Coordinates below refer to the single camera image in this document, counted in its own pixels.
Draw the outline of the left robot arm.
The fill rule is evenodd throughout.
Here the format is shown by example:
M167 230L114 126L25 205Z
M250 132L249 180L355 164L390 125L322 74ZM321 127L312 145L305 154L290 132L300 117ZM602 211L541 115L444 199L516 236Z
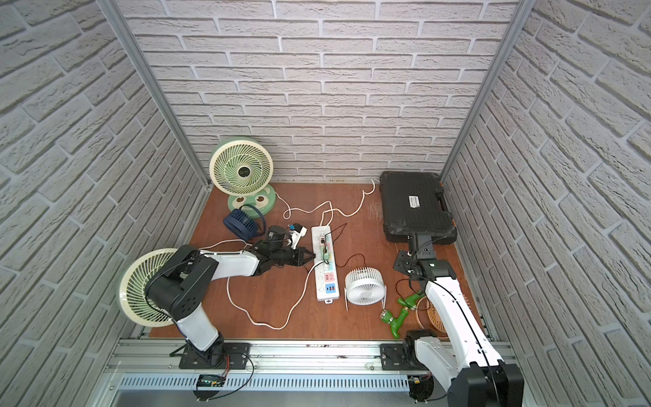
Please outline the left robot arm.
M273 226L252 247L217 253L184 245L147 282L144 297L163 310L198 351L209 352L223 337L203 310L209 285L234 276L260 276L273 267L303 266L315 254L298 245L308 232L297 223Z

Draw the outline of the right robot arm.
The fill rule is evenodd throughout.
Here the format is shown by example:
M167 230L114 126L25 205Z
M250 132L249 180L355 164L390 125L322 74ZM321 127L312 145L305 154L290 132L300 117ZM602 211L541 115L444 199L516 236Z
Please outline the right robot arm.
M407 239L409 250L400 251L396 271L420 285L420 291L437 311L450 346L445 348L428 330L407 332L400 344L381 344L385 371L425 371L420 384L410 383L417 402L436 400L430 384L444 390L450 406L521 406L525 379L516 364L508 364L472 315L451 264L438 259L434 240L424 234Z

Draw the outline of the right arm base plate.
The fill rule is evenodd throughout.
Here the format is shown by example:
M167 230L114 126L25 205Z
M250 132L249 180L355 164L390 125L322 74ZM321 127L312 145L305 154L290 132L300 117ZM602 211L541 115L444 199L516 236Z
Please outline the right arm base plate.
M383 371L424 371L417 361L415 351L406 343L384 343L379 345Z

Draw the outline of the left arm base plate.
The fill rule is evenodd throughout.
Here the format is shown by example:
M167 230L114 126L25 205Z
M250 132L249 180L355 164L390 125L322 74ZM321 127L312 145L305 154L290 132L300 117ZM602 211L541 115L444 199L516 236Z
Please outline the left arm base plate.
M248 365L247 356L251 343L226 342L214 344L206 351L196 349L189 341L186 342L179 368L182 370L244 370Z

